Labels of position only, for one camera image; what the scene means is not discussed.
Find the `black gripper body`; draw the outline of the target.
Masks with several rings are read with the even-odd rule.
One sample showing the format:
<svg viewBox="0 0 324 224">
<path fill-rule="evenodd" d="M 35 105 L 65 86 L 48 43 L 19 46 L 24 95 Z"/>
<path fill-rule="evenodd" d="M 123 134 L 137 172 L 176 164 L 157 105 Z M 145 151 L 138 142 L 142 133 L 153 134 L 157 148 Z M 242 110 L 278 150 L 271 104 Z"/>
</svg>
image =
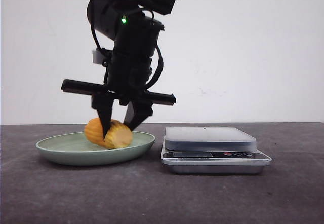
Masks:
<svg viewBox="0 0 324 224">
<path fill-rule="evenodd" d="M 151 74 L 152 59 L 149 56 L 136 57 L 106 49 L 101 54 L 98 49 L 93 50 L 93 63 L 106 68 L 103 84 L 64 79 L 61 90 L 83 95 L 107 94 L 121 100 L 121 105 L 127 105 L 133 100 L 173 105 L 176 102 L 173 94 L 148 91 L 157 82 L 164 67 L 160 48 L 154 50 L 158 53 L 158 65 L 154 74 Z"/>
</svg>

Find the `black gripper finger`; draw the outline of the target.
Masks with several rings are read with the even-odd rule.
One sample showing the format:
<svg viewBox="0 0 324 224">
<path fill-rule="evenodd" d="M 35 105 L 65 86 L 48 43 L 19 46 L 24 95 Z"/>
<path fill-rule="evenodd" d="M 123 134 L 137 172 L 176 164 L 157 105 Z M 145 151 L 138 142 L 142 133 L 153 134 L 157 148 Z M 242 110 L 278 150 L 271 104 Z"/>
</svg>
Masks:
<svg viewBox="0 0 324 224">
<path fill-rule="evenodd" d="M 103 139 L 105 139 L 105 136 L 110 129 L 113 102 L 114 98 L 110 95 L 92 95 L 92 108 L 97 111 L 99 116 L 103 129 Z"/>
<path fill-rule="evenodd" d="M 127 106 L 126 115 L 124 118 L 124 124 L 133 131 L 136 129 L 144 120 L 152 116 L 152 103 L 144 102 L 130 102 Z"/>
</svg>

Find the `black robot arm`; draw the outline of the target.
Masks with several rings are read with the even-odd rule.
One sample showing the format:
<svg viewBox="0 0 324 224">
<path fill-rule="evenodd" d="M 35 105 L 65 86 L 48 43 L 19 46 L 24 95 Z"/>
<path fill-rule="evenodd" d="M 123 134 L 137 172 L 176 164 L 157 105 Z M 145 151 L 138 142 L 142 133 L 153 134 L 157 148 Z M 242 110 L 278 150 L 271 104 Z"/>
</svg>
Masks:
<svg viewBox="0 0 324 224">
<path fill-rule="evenodd" d="M 173 105 L 174 95 L 150 92 L 158 81 L 163 58 L 156 70 L 151 68 L 154 53 L 160 53 L 158 36 L 164 25 L 153 16 L 171 13 L 176 0 L 89 0 L 87 18 L 92 34 L 101 33 L 114 42 L 111 50 L 98 46 L 93 62 L 106 69 L 102 84 L 65 79 L 64 92 L 90 95 L 97 111 L 102 136 L 111 128 L 115 100 L 127 107 L 124 124 L 134 130 L 152 115 L 154 104 Z"/>
</svg>

